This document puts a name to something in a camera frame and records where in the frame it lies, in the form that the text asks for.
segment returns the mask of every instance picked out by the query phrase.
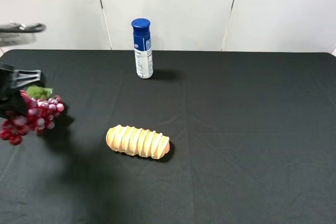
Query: plastic grapes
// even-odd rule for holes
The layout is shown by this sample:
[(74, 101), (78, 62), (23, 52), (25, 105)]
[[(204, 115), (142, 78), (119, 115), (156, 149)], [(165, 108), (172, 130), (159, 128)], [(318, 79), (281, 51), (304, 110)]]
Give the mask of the plastic grapes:
[(12, 145), (22, 142), (22, 137), (29, 131), (35, 131), (42, 135), (45, 129), (53, 129), (53, 119), (58, 117), (65, 109), (64, 103), (59, 95), (46, 100), (30, 98), (24, 90), (20, 90), (21, 96), (28, 105), (27, 116), (10, 114), (9, 119), (2, 124), (0, 138), (8, 140)]

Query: white wall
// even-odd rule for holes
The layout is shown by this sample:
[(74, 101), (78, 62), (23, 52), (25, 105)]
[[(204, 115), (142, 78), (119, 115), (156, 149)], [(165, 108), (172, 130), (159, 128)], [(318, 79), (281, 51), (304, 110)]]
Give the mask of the white wall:
[(10, 49), (110, 49), (99, 0), (0, 0), (0, 7), (0, 24), (48, 27), (35, 43)]
[(335, 0), (235, 0), (227, 51), (332, 52)]
[(153, 49), (221, 50), (232, 0), (102, 0), (113, 49), (132, 49), (131, 21), (148, 18)]

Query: toy bread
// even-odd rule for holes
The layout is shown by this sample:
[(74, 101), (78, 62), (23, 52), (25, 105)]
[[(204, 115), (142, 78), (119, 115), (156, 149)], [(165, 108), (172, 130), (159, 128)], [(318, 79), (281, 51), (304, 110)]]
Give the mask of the toy bread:
[(115, 152), (159, 159), (170, 149), (169, 137), (155, 131), (118, 125), (106, 134), (107, 145)]

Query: blue cap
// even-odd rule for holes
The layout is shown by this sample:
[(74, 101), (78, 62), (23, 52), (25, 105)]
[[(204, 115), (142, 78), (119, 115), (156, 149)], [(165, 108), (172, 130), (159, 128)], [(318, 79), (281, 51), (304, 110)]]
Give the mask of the blue cap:
[(148, 37), (150, 36), (149, 26), (151, 22), (145, 18), (137, 18), (132, 21), (133, 35), (136, 37)]

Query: grape bunch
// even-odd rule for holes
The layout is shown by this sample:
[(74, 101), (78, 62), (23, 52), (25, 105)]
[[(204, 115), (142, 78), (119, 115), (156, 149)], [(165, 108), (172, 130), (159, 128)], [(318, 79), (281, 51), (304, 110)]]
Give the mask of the grape bunch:
[(27, 116), (9, 113), (9, 119), (3, 122), (0, 132), (0, 138), (9, 140), (12, 145), (20, 144), (22, 137), (29, 131), (35, 131), (41, 135), (45, 129), (54, 128), (54, 118), (58, 117), (65, 108), (59, 95), (46, 101), (30, 98), (24, 90), (20, 90), (20, 93), (28, 106)]

